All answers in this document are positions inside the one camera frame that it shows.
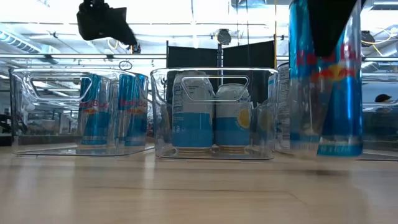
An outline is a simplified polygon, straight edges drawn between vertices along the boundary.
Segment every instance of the table surface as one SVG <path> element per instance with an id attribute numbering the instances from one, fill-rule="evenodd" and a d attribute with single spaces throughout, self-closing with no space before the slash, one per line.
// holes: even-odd
<path id="1" fill-rule="evenodd" d="M 0 223 L 398 223 L 398 162 L 171 161 L 0 149 Z"/>

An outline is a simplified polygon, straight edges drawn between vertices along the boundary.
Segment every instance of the transparent container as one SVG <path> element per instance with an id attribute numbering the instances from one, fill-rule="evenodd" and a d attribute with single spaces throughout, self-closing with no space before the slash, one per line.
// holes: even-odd
<path id="1" fill-rule="evenodd" d="M 10 79 L 15 154 L 120 156 L 150 148 L 145 75 L 26 68 L 10 70 Z"/>
<path id="2" fill-rule="evenodd" d="M 275 103 L 269 68 L 170 68 L 151 77 L 156 155 L 273 158 Z"/>

